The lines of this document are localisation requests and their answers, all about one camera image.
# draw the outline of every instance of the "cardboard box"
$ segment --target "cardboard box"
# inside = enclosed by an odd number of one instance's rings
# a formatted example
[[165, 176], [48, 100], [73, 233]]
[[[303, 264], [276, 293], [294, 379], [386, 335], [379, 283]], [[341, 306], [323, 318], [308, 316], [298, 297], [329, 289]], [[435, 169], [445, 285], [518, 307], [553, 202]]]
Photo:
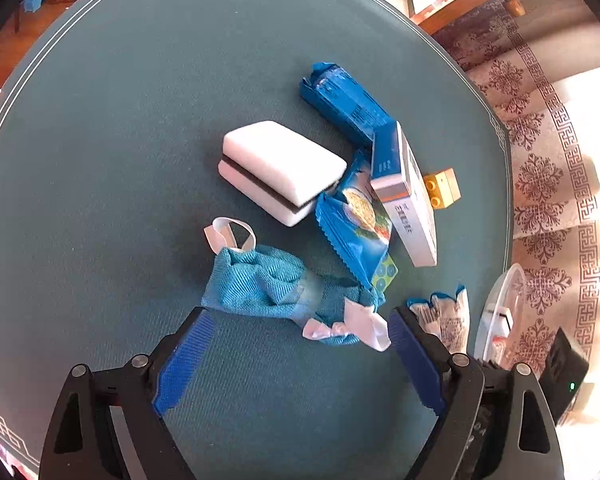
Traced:
[[375, 131], [371, 187], [389, 214], [415, 267], [438, 263], [436, 224], [420, 169], [400, 123]]

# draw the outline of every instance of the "metal screw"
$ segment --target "metal screw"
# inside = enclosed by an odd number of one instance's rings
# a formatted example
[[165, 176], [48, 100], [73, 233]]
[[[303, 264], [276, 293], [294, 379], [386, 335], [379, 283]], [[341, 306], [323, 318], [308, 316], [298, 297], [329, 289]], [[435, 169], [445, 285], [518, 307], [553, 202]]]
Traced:
[[529, 375], [531, 373], [531, 368], [529, 368], [529, 365], [524, 363], [518, 363], [516, 365], [516, 370], [520, 375]]
[[74, 377], [82, 377], [87, 373], [87, 367], [85, 365], [76, 365], [71, 370], [71, 375]]
[[454, 354], [451, 360], [458, 366], [467, 366], [469, 364], [469, 358], [464, 354]]
[[149, 358], [144, 354], [138, 354], [131, 359], [131, 365], [133, 368], [142, 368], [149, 362]]

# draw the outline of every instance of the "white strap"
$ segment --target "white strap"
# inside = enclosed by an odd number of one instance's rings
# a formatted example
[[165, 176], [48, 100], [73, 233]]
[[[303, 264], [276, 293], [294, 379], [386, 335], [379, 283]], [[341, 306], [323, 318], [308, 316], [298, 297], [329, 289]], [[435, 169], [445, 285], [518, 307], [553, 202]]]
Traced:
[[314, 341], [349, 334], [357, 335], [365, 345], [379, 352], [384, 352], [391, 344], [384, 318], [374, 312], [372, 306], [363, 306], [348, 298], [344, 298], [344, 322], [336, 322], [329, 328], [311, 318], [302, 330], [302, 336]]
[[[231, 224], [238, 224], [239, 226], [247, 229], [249, 237], [242, 244], [242, 247], [238, 248], [238, 244], [235, 241], [234, 232], [231, 229]], [[219, 216], [216, 218], [211, 225], [205, 227], [206, 241], [209, 242], [211, 250], [216, 254], [228, 247], [234, 251], [251, 251], [256, 247], [256, 235], [253, 233], [253, 229], [249, 224], [235, 220], [234, 218], [227, 218], [225, 216]]]

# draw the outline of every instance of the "snack wrapper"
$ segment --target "snack wrapper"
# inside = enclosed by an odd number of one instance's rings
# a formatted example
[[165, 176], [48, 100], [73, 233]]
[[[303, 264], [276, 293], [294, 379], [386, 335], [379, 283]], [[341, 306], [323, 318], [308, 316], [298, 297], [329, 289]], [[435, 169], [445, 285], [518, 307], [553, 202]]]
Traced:
[[374, 129], [393, 121], [359, 83], [335, 63], [315, 63], [300, 82], [300, 95], [357, 148], [373, 144]]
[[[369, 183], [371, 164], [365, 150], [357, 150], [353, 162], [333, 194], [323, 192], [315, 217], [325, 236], [356, 279], [371, 288], [376, 270], [386, 263], [391, 221]], [[397, 272], [391, 269], [393, 277]], [[384, 289], [388, 283], [381, 282]]]

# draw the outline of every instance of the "green tablecloth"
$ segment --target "green tablecloth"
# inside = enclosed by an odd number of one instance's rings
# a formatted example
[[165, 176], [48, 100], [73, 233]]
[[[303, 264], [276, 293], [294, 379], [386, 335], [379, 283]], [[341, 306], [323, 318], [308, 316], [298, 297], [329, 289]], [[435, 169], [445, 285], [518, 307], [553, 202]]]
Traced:
[[[346, 276], [307, 218], [286, 228], [218, 175], [222, 135], [275, 120], [350, 159], [298, 93], [345, 67], [401, 123], [424, 172], [462, 199], [436, 212], [439, 264], [400, 273], [381, 313], [464, 283], [472, 340], [509, 264], [500, 123], [439, 47], [382, 0], [79, 0], [0, 96], [0, 439], [36, 468], [73, 364], [122, 365], [198, 304], [215, 216]], [[201, 479], [403, 478], [434, 418], [397, 356], [302, 339], [286, 320], [214, 314], [216, 338], [166, 418]]]

